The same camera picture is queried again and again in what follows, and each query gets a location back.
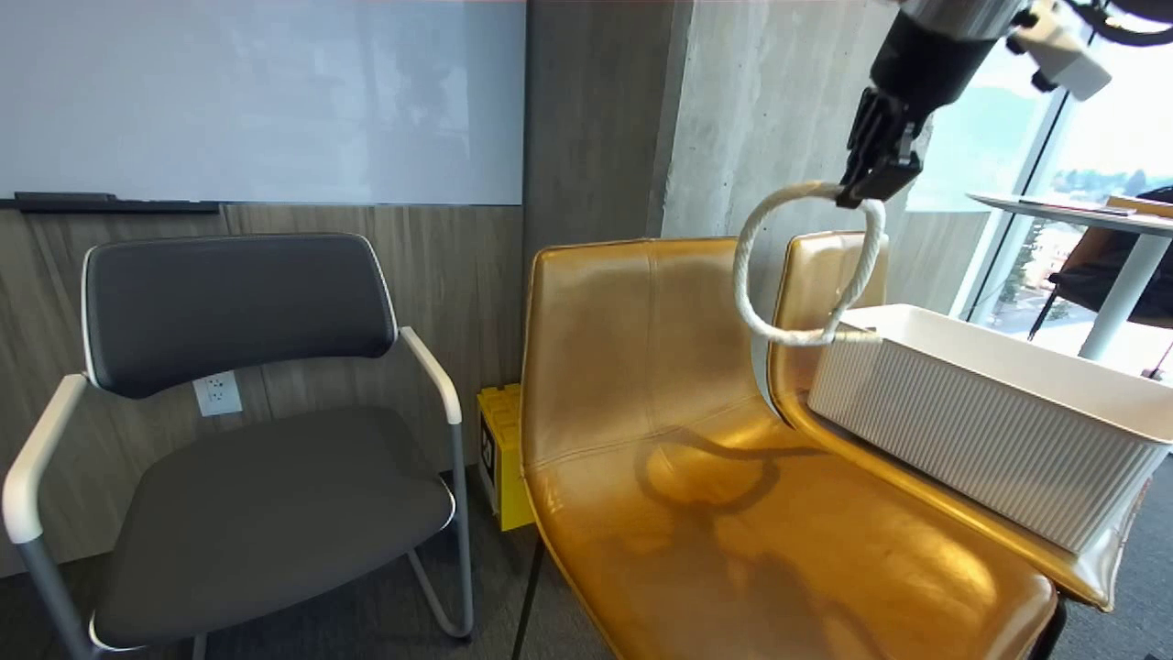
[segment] gray floor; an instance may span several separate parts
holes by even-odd
[[[354,587],[346,587],[282,616],[225,631],[208,641],[208,660],[505,660],[533,563],[533,531],[498,535],[484,503],[472,515],[478,543],[478,640],[452,646],[413,591],[412,568],[393,566]],[[1054,660],[1173,660],[1173,467],[1167,467],[1141,509],[1111,616],[1067,604],[1067,631]],[[452,546],[430,546],[437,568],[452,566]],[[71,566],[71,587],[79,602],[94,591],[101,563]],[[542,566],[542,585],[523,640],[523,660],[600,660],[606,641],[561,585]],[[26,580],[0,580],[0,656],[60,660],[55,640]],[[139,653],[148,660],[182,656],[178,648]]]

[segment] whiteboard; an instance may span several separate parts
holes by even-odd
[[[522,0],[0,0],[0,200],[518,206]]]

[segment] chair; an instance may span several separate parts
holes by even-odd
[[[85,373],[66,373],[5,484],[5,526],[71,648],[198,640],[325,593],[408,557],[442,636],[472,636],[461,404],[396,319],[380,266],[354,236],[217,236],[114,241],[85,257]],[[44,549],[35,491],[85,388],[142,400],[204,373],[282,359],[423,363],[442,404],[452,480],[408,421],[380,406],[310,411],[182,445],[155,461],[109,555],[106,591],[79,631]],[[458,621],[413,546],[455,530]]]
[[[1173,201],[1173,186],[1153,186],[1141,200]],[[1064,268],[1047,275],[1052,295],[1042,306],[1042,312],[1035,317],[1028,339],[1035,343],[1035,333],[1045,327],[1045,319],[1052,317],[1052,306],[1058,297],[1100,312],[1100,306],[1103,306],[1107,290],[1113,288],[1118,272],[1127,268],[1131,247],[1135,247],[1135,236],[1130,236],[1130,231],[1089,228],[1075,241],[1075,250],[1067,255]],[[1167,255],[1153,279],[1144,288],[1135,307],[1130,312],[1130,324],[1173,327],[1173,255]]]
[[[533,268],[523,478],[615,656],[1028,656],[1047,577],[777,418],[731,268],[723,240]]]

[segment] white armrest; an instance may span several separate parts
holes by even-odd
[[[441,400],[442,400],[442,421],[447,427],[461,427],[461,398],[455,392],[447,370],[441,367],[441,359],[433,357],[433,350],[412,330],[412,327],[398,327],[403,330],[403,343],[412,350],[412,357],[430,370]]]
[[[23,445],[20,459],[9,469],[5,480],[5,530],[12,543],[32,543],[40,538],[40,509],[35,509],[35,491],[49,459],[55,455],[72,406],[85,392],[85,373],[66,373],[60,388],[51,392],[44,415],[35,418],[31,440]]]

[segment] white rectangular box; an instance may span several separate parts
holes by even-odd
[[[809,406],[907,467],[1086,555],[1163,467],[1173,392],[925,307],[859,307]]]

